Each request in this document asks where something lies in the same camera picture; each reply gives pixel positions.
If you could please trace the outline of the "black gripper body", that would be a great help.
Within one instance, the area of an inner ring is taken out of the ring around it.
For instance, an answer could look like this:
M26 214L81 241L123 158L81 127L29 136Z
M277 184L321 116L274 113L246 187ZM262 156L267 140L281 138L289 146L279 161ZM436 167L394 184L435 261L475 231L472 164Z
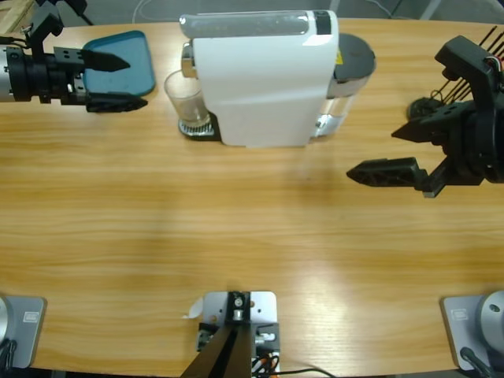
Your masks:
M32 47L26 57L27 100L38 97L41 103L58 99L62 105L85 106L88 92L83 85L84 52L80 49L55 47L46 53Z
M429 117L453 117L459 125L441 146L444 160L428 174L427 198L436 197L446 186L478 186L483 181L503 182L503 101L486 109L474 101L456 102L439 108Z

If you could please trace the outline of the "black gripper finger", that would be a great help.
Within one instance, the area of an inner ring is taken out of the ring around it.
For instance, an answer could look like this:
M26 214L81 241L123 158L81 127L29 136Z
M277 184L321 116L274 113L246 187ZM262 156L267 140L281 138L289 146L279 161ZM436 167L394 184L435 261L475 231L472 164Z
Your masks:
M90 94L86 110L89 113L123 113L141 109L147 104L146 99L132 94Z
M83 60L84 72L86 70L116 72L130 67L130 64L127 61L114 54L92 50L81 50L80 55Z
M363 161L346 175L369 187L412 187L417 191L428 187L427 171L419 167L415 157Z
M453 117L426 117L409 121L391 133L397 139L414 143L431 143L434 146L445 146L450 133L459 125L459 119Z

